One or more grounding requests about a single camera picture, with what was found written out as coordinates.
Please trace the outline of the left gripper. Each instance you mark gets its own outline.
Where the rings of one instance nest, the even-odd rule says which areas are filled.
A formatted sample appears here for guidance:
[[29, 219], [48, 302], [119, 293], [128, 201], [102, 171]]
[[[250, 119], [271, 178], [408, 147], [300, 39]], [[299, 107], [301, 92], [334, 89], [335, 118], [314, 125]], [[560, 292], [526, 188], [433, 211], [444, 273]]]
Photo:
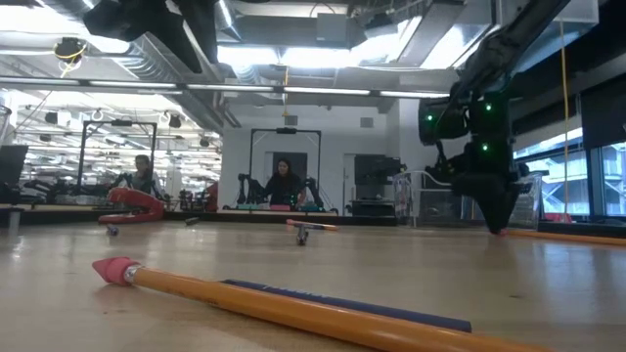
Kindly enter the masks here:
[[164, 0], [173, 15], [170, 38], [164, 45], [191, 72], [202, 73], [202, 64], [217, 64], [216, 0]]

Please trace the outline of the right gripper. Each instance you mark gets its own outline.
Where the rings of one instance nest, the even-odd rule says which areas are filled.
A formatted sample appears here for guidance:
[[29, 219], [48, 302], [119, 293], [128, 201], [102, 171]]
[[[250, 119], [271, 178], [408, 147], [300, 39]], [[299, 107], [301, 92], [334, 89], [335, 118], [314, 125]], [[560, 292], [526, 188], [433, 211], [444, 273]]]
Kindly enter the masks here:
[[[452, 189], [458, 194], [477, 194], [476, 202], [480, 207], [487, 229], [492, 234], [500, 234], [506, 229], [519, 190], [514, 190], [519, 180], [530, 174], [524, 163], [512, 162], [507, 156], [494, 161], [480, 159], [473, 151], [463, 152], [449, 159], [450, 181]], [[502, 194], [496, 201], [494, 223], [491, 224], [492, 194]]]

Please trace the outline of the yellow pencil pink eraser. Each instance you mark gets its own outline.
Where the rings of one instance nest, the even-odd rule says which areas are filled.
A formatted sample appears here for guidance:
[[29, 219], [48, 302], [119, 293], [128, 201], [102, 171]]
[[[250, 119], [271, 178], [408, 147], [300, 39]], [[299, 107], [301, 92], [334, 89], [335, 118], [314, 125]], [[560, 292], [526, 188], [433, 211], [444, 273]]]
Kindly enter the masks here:
[[92, 268], [109, 284], [142, 286], [388, 352], [553, 352], [267, 290], [203, 281], [147, 268], [128, 257], [97, 260]]
[[592, 243], [592, 244], [626, 247], [626, 239], [554, 234], [554, 233], [545, 233], [545, 232], [537, 232], [537, 231], [530, 231], [530, 230], [517, 230], [517, 229], [502, 230], [500, 233], [498, 233], [498, 236], [524, 237], [524, 238], [534, 238], [534, 239], [548, 240], [548, 241]]
[[313, 230], [320, 230], [320, 231], [337, 231], [339, 229], [339, 227], [335, 225], [296, 221], [292, 219], [287, 220], [287, 225], [298, 227], [298, 228], [306, 228], [306, 229], [313, 229]]

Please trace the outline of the blue pen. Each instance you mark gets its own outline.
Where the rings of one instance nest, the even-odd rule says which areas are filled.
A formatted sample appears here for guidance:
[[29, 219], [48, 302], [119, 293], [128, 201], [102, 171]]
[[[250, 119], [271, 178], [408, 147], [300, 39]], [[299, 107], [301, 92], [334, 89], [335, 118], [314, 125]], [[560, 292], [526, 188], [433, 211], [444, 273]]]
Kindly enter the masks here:
[[258, 284], [253, 282], [246, 282], [240, 280], [232, 280], [227, 279], [223, 280], [222, 284], [227, 284], [231, 286], [238, 286], [243, 288], [250, 288], [254, 290], [263, 291], [266, 293], [278, 294], [281, 296], [306, 300], [315, 303], [326, 304], [330, 306], [334, 306], [337, 308], [345, 308], [350, 310], [355, 310], [364, 313], [370, 313], [380, 316], [385, 316], [387, 318], [400, 319], [405, 321], [410, 321], [414, 323], [425, 324], [433, 327], [444, 328], [448, 330], [457, 330], [463, 332], [472, 333], [472, 326], [469, 321], [430, 315], [426, 313], [420, 313], [410, 310], [386, 307], [371, 303], [365, 303], [360, 301], [348, 300], [343, 298], [331, 297], [327, 295], [321, 295], [316, 293], [311, 293], [302, 290], [295, 290], [277, 286], [268, 286], [265, 284]]

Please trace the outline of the low black box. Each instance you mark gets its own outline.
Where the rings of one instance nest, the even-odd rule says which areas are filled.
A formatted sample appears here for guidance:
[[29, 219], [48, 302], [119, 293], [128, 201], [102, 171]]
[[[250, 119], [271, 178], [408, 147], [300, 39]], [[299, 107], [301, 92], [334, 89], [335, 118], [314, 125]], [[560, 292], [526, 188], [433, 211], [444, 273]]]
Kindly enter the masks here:
[[355, 199], [346, 210], [357, 217], [394, 217], [394, 203], [384, 199]]

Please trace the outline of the black cabinet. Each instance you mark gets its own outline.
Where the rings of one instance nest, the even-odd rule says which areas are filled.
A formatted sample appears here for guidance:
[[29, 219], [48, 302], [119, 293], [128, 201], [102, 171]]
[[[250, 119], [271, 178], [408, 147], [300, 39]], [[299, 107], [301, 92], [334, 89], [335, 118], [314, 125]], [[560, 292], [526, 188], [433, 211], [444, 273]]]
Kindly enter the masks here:
[[406, 165], [398, 157], [376, 154], [358, 154], [354, 157], [356, 186], [391, 185], [394, 176], [405, 170]]

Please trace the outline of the grey ceiling unit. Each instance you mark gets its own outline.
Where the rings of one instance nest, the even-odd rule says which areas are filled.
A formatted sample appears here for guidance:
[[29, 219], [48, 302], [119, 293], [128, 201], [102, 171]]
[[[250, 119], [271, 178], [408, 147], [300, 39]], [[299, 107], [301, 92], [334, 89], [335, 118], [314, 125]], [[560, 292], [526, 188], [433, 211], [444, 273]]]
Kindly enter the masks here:
[[348, 36], [348, 17], [344, 14], [318, 13], [316, 41], [323, 44], [343, 45]]

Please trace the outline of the black window blind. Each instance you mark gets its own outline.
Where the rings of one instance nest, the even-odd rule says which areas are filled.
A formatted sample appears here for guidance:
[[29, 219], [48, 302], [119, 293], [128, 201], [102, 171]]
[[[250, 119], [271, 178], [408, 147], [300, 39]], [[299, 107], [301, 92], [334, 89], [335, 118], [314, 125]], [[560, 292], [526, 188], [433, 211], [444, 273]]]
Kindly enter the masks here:
[[626, 142], [626, 87], [618, 86], [584, 94], [581, 104], [586, 148]]

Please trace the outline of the long ceiling light bar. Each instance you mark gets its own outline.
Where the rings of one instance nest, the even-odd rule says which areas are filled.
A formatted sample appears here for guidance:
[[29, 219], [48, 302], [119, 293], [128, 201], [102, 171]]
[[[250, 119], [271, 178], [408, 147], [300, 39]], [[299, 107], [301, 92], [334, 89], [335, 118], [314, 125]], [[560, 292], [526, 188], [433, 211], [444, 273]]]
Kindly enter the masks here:
[[53, 91], [131, 91], [148, 94], [182, 94], [185, 91], [263, 93], [263, 94], [309, 94], [367, 98], [427, 99], [448, 98], [448, 93], [427, 91], [393, 91], [350, 88], [316, 88], [303, 86], [241, 85], [217, 83], [172, 83], [148, 81], [117, 81], [49, 77], [20, 77], [0, 75], [1, 87], [23, 90]]

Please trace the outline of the person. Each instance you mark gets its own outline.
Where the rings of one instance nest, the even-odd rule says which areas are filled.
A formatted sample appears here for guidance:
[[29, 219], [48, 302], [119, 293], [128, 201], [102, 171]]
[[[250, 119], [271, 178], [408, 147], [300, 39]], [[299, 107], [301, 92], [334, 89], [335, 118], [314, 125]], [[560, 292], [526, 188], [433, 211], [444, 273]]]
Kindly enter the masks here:
[[270, 199], [271, 205], [289, 205], [298, 207], [303, 204], [306, 193], [301, 178], [292, 172], [291, 163], [281, 158], [277, 170], [265, 186], [264, 196]]
[[162, 199], [162, 191], [157, 174], [150, 157], [139, 154], [135, 157], [136, 171], [134, 173], [122, 173], [112, 183], [111, 188], [125, 187], [149, 194]]

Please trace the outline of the dark red object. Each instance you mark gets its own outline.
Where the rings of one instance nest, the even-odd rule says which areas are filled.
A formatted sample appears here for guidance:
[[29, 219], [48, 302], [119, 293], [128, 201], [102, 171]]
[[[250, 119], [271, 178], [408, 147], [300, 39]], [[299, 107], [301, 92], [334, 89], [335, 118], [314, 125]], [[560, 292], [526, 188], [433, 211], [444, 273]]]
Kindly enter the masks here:
[[216, 212], [218, 209], [219, 183], [215, 182], [205, 189], [204, 199], [206, 212]]

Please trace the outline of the black monitor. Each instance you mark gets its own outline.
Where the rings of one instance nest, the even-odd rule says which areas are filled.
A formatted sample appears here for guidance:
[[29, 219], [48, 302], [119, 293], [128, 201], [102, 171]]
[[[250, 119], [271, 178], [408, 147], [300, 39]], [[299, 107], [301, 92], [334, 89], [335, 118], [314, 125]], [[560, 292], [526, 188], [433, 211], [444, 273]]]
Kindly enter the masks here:
[[26, 145], [0, 148], [0, 184], [16, 185], [19, 182], [27, 152]]

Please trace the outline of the round metal air duct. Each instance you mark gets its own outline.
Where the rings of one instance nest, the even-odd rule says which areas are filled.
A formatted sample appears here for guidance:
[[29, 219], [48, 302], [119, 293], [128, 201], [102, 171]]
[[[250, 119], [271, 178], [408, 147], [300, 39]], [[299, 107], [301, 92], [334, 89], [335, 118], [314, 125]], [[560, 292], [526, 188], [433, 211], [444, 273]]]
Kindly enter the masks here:
[[234, 28], [236, 15], [229, 0], [216, 0], [214, 10], [215, 21], [220, 30]]

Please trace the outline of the black table frame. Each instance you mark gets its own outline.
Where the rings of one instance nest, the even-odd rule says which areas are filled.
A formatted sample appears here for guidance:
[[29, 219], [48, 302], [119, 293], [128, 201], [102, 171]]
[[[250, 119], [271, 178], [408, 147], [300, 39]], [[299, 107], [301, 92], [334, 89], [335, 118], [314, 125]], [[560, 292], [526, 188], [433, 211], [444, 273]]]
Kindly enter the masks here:
[[[22, 225], [46, 225], [93, 222], [95, 223], [102, 215], [112, 214], [112, 211], [104, 210], [28, 210], [21, 214]], [[263, 215], [259, 213], [198, 213], [198, 212], [165, 212], [164, 221], [183, 221], [188, 218], [199, 217], [206, 222], [229, 222], [229, 223], [264, 223], [285, 224], [288, 219], [321, 222], [337, 226], [379, 226], [393, 227], [398, 224], [394, 217], [344, 217], [344, 216], [321, 216], [319, 213], [311, 216], [296, 215], [289, 212], [287, 215], [277, 213]], [[557, 223], [540, 221], [538, 232], [554, 233], [572, 236], [603, 237], [626, 240], [626, 226], [588, 224], [588, 223]]]

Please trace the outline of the grey metal post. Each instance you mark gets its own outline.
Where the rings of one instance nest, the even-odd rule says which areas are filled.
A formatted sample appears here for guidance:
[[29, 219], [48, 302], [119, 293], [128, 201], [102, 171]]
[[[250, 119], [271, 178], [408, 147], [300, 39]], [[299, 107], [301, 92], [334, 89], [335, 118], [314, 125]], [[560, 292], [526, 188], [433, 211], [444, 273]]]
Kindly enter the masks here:
[[19, 207], [8, 208], [8, 234], [16, 237], [19, 233], [23, 209]]

